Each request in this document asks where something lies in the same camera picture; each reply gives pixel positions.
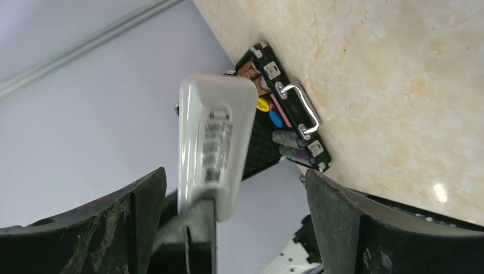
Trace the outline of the blue poker chip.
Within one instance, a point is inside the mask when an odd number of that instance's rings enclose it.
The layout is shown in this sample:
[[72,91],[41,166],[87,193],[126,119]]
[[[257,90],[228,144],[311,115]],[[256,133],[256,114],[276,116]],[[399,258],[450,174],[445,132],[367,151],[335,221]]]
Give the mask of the blue poker chip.
[[269,111],[269,117],[272,121],[272,123],[277,127],[277,128],[283,128],[284,126],[284,121],[282,119],[282,117],[280,116],[280,114],[275,111],[275,110],[270,110]]

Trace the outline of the black poker chip case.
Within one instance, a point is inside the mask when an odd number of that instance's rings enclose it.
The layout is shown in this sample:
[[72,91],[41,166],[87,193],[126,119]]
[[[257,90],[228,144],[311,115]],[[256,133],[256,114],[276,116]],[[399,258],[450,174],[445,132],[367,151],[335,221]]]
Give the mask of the black poker chip case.
[[318,134],[321,124],[305,90],[292,82],[275,52],[266,43],[253,45],[231,71],[222,76],[247,78],[284,121],[277,128],[269,112],[257,109],[248,146],[243,179],[274,166],[283,159],[324,172],[332,157]]

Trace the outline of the yellow poker chip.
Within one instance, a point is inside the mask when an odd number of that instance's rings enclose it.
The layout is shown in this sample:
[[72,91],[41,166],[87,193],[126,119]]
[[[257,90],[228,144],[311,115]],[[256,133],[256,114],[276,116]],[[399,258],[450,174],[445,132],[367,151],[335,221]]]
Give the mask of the yellow poker chip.
[[262,112],[269,112],[271,110],[271,105],[267,100],[259,97],[257,100],[257,109]]

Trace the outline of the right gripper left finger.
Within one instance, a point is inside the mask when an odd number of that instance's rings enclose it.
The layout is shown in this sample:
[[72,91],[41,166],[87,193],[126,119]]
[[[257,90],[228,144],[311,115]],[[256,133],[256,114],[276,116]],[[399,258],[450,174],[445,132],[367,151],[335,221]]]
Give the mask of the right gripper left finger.
[[166,194],[158,168],[106,196],[1,229],[2,273],[146,273]]

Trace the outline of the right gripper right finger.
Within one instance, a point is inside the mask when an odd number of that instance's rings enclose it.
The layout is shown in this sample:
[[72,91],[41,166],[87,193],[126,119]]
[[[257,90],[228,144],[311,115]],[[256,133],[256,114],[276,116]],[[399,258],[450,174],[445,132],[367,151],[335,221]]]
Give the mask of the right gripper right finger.
[[344,187],[309,170],[325,273],[482,273],[483,227]]

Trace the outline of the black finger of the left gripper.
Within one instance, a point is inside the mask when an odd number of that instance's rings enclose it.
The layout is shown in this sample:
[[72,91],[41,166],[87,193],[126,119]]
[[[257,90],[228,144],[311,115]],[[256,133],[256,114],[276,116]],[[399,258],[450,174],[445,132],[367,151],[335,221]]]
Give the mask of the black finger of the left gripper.
[[198,200],[188,210],[178,213],[177,190],[166,196],[147,272],[217,272],[213,199]]

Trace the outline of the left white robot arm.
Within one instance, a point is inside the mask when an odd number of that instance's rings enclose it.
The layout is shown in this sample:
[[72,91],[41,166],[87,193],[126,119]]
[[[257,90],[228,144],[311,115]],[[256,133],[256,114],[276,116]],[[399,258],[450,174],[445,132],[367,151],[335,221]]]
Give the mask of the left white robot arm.
[[[169,194],[160,215],[147,273],[217,273],[215,200],[196,201],[178,212],[178,193]],[[310,215],[263,273],[323,273]]]

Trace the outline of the white remote control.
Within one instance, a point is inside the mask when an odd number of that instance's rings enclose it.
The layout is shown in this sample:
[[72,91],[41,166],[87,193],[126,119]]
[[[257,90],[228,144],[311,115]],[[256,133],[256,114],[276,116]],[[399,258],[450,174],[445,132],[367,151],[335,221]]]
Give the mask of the white remote control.
[[179,90],[178,211],[214,199],[215,218],[236,208],[258,93],[247,78],[186,77]]

